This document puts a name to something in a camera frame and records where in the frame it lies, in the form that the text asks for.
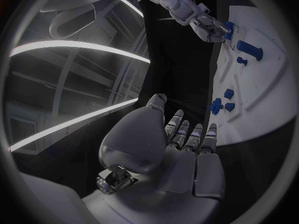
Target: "light strip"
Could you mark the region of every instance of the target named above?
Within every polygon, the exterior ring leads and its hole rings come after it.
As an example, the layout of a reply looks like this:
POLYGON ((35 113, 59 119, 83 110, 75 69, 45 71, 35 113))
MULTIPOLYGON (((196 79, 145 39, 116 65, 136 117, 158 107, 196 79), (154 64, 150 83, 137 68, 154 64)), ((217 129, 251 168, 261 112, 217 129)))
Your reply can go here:
POLYGON ((25 44, 25 45, 18 46, 16 48, 14 48, 11 51, 10 56, 14 56, 21 52, 30 51, 30 50, 34 50, 34 49, 38 49, 38 48, 46 48, 46 47, 79 47, 79 48, 88 48, 88 49, 94 49, 94 50, 100 50, 100 51, 108 51, 108 52, 112 52, 112 53, 123 55, 123 56, 128 56, 128 57, 140 60, 140 61, 145 61, 147 63, 150 63, 149 59, 146 59, 141 56, 137 56, 130 52, 122 51, 122 50, 112 48, 109 46, 103 46, 103 45, 98 45, 98 44, 93 44, 93 43, 88 43, 88 42, 82 42, 82 41, 53 40, 53 41, 33 42, 33 43, 25 44))
POLYGON ((67 122, 64 122, 64 123, 61 123, 59 125, 56 125, 54 127, 51 127, 49 129, 46 129, 42 132, 39 132, 39 133, 36 133, 26 139, 23 139, 21 140, 20 142, 18 143, 15 143, 14 145, 12 145, 11 147, 8 148, 9 151, 13 152, 15 151, 16 149, 18 148, 21 148, 23 147, 24 145, 28 144, 28 143, 31 143, 39 138, 43 138, 53 132, 56 132, 62 128, 65 128, 65 127, 68 127, 72 124, 75 124, 75 123, 78 123, 78 122, 81 122, 81 121, 84 121, 88 118, 91 118, 91 117, 94 117, 96 115, 99 115, 99 114, 102 114, 102 113, 105 113, 107 111, 112 111, 112 110, 115 110, 119 107, 122 107, 122 106, 125 106, 125 105, 128 105, 128 104, 131 104, 131 103, 134 103, 138 100, 138 98, 136 99, 133 99, 133 100, 130 100, 130 101, 126 101, 126 102, 122 102, 120 104, 117 104, 117 105, 114 105, 114 106, 110 106, 110 107, 107 107, 107 108, 104 108, 104 109, 101 109, 101 110, 98 110, 98 111, 95 111, 95 112, 92 112, 92 113, 88 113, 86 115, 83 115, 83 116, 80 116, 78 118, 75 118, 75 119, 72 119, 70 121, 67 121, 67 122))
POLYGON ((135 6, 133 6, 131 3, 129 3, 127 0, 120 0, 124 2, 126 5, 128 5, 130 8, 132 8, 135 12, 137 12, 140 16, 143 17, 143 14, 141 11, 139 11, 135 6))

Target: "curved led light strip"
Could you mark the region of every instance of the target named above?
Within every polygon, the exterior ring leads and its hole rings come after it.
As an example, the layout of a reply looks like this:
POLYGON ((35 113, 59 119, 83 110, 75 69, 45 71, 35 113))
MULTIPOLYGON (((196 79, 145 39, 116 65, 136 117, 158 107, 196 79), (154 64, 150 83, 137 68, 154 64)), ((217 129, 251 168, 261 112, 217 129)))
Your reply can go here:
POLYGON ((18 46, 15 49, 13 49, 10 53, 10 56, 14 56, 16 54, 19 54, 21 52, 30 51, 38 48, 45 48, 45 47, 79 47, 79 48, 88 48, 88 49, 94 49, 94 50, 100 50, 100 51, 108 51, 115 54, 120 54, 123 56, 128 56, 137 60, 141 60, 144 62, 150 63, 149 59, 146 59, 141 56, 134 55, 130 52, 122 51, 116 48, 112 48, 109 46, 103 46, 88 42, 82 42, 82 41, 61 41, 61 40, 53 40, 53 41, 39 41, 39 42, 33 42, 29 44, 25 44, 22 46, 18 46))
POLYGON ((141 11, 139 11, 135 6, 133 6, 131 3, 129 3, 127 0, 120 0, 124 2, 126 5, 128 5, 130 8, 132 8, 135 12, 137 12, 140 16, 143 17, 143 14, 141 11))
POLYGON ((24 145, 26 145, 26 144, 28 144, 28 143, 31 143, 31 142, 33 142, 33 141, 39 139, 39 138, 43 138, 43 137, 47 136, 48 134, 51 134, 51 133, 53 133, 53 132, 56 132, 56 131, 58 131, 58 130, 60 130, 60 129, 62 129, 62 128, 65 128, 65 127, 68 127, 68 126, 70 126, 70 125, 72 125, 72 124, 75 124, 75 123, 84 121, 84 120, 86 120, 86 119, 88 119, 88 118, 91 118, 91 117, 93 117, 93 116, 96 116, 96 115, 105 113, 105 112, 107 112, 107 111, 112 111, 112 110, 115 110, 115 109, 117 109, 117 108, 119 108, 119 107, 122 107, 122 106, 125 106, 125 105, 128 105, 128 104, 134 103, 134 102, 136 102, 137 100, 138 100, 138 98, 133 99, 133 100, 130 100, 130 101, 122 102, 122 103, 120 103, 120 104, 117 104, 117 105, 114 105, 114 106, 110 106, 110 107, 107 107, 107 108, 104 108, 104 109, 101 109, 101 110, 99 110, 99 111, 95 111, 95 112, 92 112, 92 113, 88 113, 88 114, 86 114, 86 115, 80 116, 80 117, 75 118, 75 119, 72 119, 72 120, 70 120, 70 121, 61 123, 61 124, 59 124, 59 125, 56 125, 56 126, 54 126, 54 127, 51 127, 51 128, 49 128, 49 129, 46 129, 46 130, 44 130, 44 131, 42 131, 42 132, 36 133, 36 134, 34 134, 34 135, 32 135, 32 136, 26 138, 26 139, 23 139, 23 140, 21 140, 21 141, 18 142, 18 143, 15 143, 15 144, 12 145, 11 147, 9 147, 8 150, 11 151, 11 152, 13 152, 13 151, 15 151, 16 149, 21 148, 21 147, 23 147, 24 145))

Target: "robotic arm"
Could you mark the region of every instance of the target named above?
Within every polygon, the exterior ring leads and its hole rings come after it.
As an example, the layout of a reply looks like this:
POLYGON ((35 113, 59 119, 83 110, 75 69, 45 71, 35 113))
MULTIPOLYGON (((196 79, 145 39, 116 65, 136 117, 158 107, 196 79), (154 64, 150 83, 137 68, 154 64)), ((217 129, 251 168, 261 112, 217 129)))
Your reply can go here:
POLYGON ((181 25, 190 25, 195 33, 205 42, 224 42, 224 34, 231 30, 209 16, 209 8, 192 0, 150 0, 166 8, 170 15, 181 25))

